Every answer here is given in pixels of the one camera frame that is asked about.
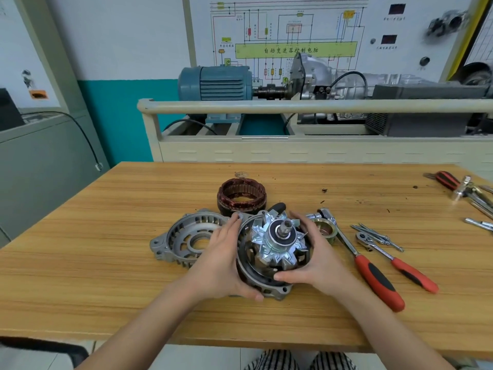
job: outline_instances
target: hand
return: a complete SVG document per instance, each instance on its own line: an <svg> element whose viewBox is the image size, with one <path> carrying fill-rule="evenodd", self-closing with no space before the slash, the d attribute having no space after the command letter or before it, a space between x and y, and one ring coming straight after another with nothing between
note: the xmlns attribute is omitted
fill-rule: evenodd
<svg viewBox="0 0 493 370"><path fill-rule="evenodd" d="M358 280L344 267L332 246L320 234L313 221L305 216L291 212L293 218L298 218L313 246L313 254L308 264L299 269L280 271L274 275L275 280L286 283L307 283L324 294L336 295L343 291L348 284Z"/></svg>
<svg viewBox="0 0 493 370"><path fill-rule="evenodd" d="M264 297L255 288L240 280L236 268L238 233L242 224L238 213L214 230L207 248L190 268L184 279L196 290L200 299L239 295L262 301Z"/></svg>

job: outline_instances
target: tile floor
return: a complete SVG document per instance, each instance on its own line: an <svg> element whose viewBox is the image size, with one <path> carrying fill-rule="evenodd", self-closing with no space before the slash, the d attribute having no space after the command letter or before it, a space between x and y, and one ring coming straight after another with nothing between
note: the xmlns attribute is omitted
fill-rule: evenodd
<svg viewBox="0 0 493 370"><path fill-rule="evenodd" d="M83 345L89 353L103 342L68 341ZM260 356L261 349L201 347L191 345L166 345L150 370L242 370ZM293 351L301 370L309 367L316 352ZM348 353L359 370L385 370L375 354ZM481 369L493 370L493 363L480 362ZM2 370L69 370L72 369L67 355L26 351L0 346L0 368Z"/></svg>

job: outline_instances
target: striped pants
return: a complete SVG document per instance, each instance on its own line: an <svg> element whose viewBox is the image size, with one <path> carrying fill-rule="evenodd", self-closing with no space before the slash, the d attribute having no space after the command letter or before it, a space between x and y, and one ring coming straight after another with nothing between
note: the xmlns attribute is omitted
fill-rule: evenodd
<svg viewBox="0 0 493 370"><path fill-rule="evenodd" d="M271 349L250 363L244 370L300 370L290 351ZM357 370L353 362L341 352L319 352L309 370Z"/></svg>

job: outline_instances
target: wood grain tabletop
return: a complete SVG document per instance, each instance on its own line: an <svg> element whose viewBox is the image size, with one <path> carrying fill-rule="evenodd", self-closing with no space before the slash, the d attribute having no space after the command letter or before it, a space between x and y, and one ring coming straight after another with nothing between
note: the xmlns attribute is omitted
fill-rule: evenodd
<svg viewBox="0 0 493 370"><path fill-rule="evenodd" d="M244 172L265 186L268 206L326 206L350 239L356 223L389 235L405 252L385 249L440 286L425 292L365 253L404 298L399 318L441 353L493 357L493 236L461 220L483 214L422 176L438 170L467 173L453 165L121 163L0 250L0 336L110 337L186 273L157 261L149 241L185 213L217 211L219 186ZM349 251L334 247L357 274ZM371 351L349 313L306 285L283 301L206 301L172 342Z"/></svg>

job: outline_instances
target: red handle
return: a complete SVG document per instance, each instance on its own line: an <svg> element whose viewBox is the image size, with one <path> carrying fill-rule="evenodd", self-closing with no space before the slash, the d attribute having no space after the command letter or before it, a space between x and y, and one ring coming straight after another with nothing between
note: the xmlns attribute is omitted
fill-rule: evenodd
<svg viewBox="0 0 493 370"><path fill-rule="evenodd" d="M460 181L448 171L438 171L435 173L435 179L450 191L454 191L460 185Z"/></svg>
<svg viewBox="0 0 493 370"><path fill-rule="evenodd" d="M359 273L366 280L373 292L395 312L404 310L406 303L395 290L392 283L385 277L384 274L371 263L364 255L357 255L354 258L354 263Z"/></svg>
<svg viewBox="0 0 493 370"><path fill-rule="evenodd" d="M425 274L420 273L417 271L414 267L409 266L406 264L403 260L400 260L398 258L394 258L391 261L391 264L399 270L403 275L412 280L414 283L416 283L418 286L422 286L425 290L431 293L436 293L438 292L438 286L429 279Z"/></svg>

